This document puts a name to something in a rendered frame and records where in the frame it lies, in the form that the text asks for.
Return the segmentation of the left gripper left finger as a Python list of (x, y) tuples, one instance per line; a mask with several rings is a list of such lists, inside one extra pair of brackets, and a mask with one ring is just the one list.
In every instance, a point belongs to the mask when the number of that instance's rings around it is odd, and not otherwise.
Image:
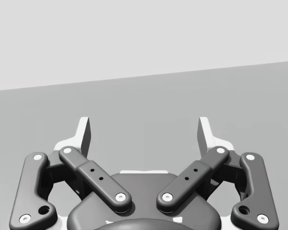
[(9, 221), (11, 230), (53, 227), (59, 217), (48, 197), (53, 185), (62, 181), (81, 199), (93, 192), (115, 213), (130, 210), (130, 193), (87, 159), (90, 141), (89, 118), (82, 117), (75, 135), (58, 142), (50, 155), (34, 152), (26, 156)]

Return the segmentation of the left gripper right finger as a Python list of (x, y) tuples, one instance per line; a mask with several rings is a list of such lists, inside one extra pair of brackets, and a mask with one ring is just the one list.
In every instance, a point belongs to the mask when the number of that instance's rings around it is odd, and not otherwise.
[(201, 159), (157, 195), (158, 210), (173, 213), (194, 192), (207, 199), (222, 182), (229, 182), (240, 196), (230, 214), (232, 225), (241, 230), (277, 230), (279, 219), (262, 156), (238, 155), (230, 142), (213, 135), (207, 117), (199, 118), (197, 141)]

